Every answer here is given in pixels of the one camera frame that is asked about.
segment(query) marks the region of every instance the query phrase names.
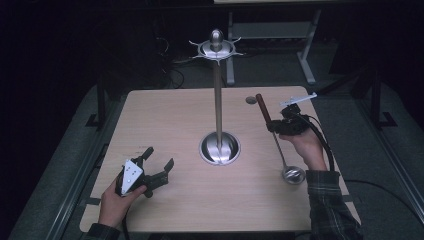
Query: stand base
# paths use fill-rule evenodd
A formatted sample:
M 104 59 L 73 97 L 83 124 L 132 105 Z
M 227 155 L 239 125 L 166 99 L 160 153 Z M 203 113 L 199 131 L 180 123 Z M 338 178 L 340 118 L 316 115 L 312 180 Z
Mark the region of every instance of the stand base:
M 240 155 L 240 142 L 233 135 L 222 132 L 221 151 L 218 149 L 217 133 L 206 135 L 199 145 L 199 152 L 203 160 L 212 165 L 228 165 Z

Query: right hand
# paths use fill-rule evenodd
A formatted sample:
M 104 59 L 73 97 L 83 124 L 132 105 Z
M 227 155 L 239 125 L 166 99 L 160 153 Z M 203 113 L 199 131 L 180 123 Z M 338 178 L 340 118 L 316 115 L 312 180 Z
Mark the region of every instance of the right hand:
M 303 158 L 309 170 L 327 171 L 321 142 L 312 129 L 308 128 L 300 135 L 287 136 L 280 134 L 279 137 L 293 144 L 296 152 Z

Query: wooden table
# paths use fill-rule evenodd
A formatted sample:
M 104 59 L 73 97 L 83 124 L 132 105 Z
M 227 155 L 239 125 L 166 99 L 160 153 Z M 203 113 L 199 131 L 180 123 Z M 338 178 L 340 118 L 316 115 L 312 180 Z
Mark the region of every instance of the wooden table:
M 149 90 L 129 94 L 91 193 L 100 198 L 127 158 L 155 151 L 145 162 L 146 174 L 175 166 L 169 184 L 152 198 L 137 199 L 128 213 L 129 231 L 236 232 L 310 230 L 306 181 L 289 185 L 281 178 L 282 161 L 267 131 L 258 104 L 245 99 L 261 93 L 272 119 L 281 119 L 281 101 L 306 96 L 302 87 L 225 88 L 223 130 L 241 144 L 236 161 L 213 166 L 199 153 L 201 139 L 215 129 L 213 89 Z M 298 104 L 303 114 L 317 117 L 312 103 Z M 288 165 L 306 169 L 293 146 L 280 140 Z M 344 195 L 348 195 L 341 179 Z M 359 220 L 353 203 L 347 203 Z M 80 228 L 97 222 L 100 207 L 87 205 Z

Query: left hand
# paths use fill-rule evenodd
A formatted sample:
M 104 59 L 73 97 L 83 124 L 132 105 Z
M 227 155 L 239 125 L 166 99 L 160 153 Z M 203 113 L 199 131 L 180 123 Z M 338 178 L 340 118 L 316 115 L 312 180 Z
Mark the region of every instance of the left hand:
M 126 197 L 115 193 L 116 179 L 102 194 L 99 223 L 116 228 L 124 219 L 131 204 L 146 191 L 146 186 L 140 186 Z

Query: gray carpet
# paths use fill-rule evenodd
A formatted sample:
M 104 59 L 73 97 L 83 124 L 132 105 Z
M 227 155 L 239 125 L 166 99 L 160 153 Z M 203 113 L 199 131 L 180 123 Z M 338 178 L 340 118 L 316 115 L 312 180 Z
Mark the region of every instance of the gray carpet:
M 328 74 L 336 46 L 335 43 L 313 45 L 308 57 L 317 80 L 313 86 L 306 83 L 297 62 L 295 54 L 299 45 L 288 44 L 256 56 L 234 59 L 234 87 L 300 85 L 309 91 L 319 90 L 340 78 Z M 175 69 L 184 75 L 183 88 L 213 87 L 212 69 L 205 61 L 179 64 Z M 182 81 L 177 72 L 172 72 L 172 77 L 174 84 Z M 385 85 L 382 86 L 382 111 L 390 112 L 398 127 L 377 131 L 368 119 L 369 96 L 355 100 L 349 95 L 351 87 L 352 83 L 348 83 L 312 101 L 341 172 L 346 180 L 378 184 L 410 206 L 381 143 L 381 135 L 388 139 L 420 192 L 424 192 L 424 176 L 420 173 L 424 169 L 424 133 L 404 110 L 397 94 Z M 46 239 L 52 236 L 49 231 L 57 213 L 64 207 L 62 203 L 69 196 L 68 190 L 79 176 L 79 167 L 84 164 L 82 161 L 90 161 L 94 165 L 100 159 L 101 164 L 98 156 L 110 140 L 124 103 L 125 96 L 121 101 L 108 100 L 108 122 L 101 131 L 96 131 L 96 128 L 85 126 L 90 115 L 97 112 L 96 89 L 93 87 L 87 93 L 10 239 Z M 66 220 L 66 225 L 62 226 L 63 234 L 54 235 L 55 239 L 79 239 L 83 236 L 78 225 L 97 172 L 98 169 L 94 168 L 87 182 L 83 181 L 81 193 L 73 193 L 78 198 L 77 205 L 72 208 L 71 215 L 63 217 Z M 347 186 L 361 217 L 366 239 L 422 239 L 422 223 L 398 199 L 367 183 L 347 182 Z M 132 234 L 132 239 L 146 237 L 146 234 Z M 307 235 L 303 235 L 298 239 L 306 238 Z

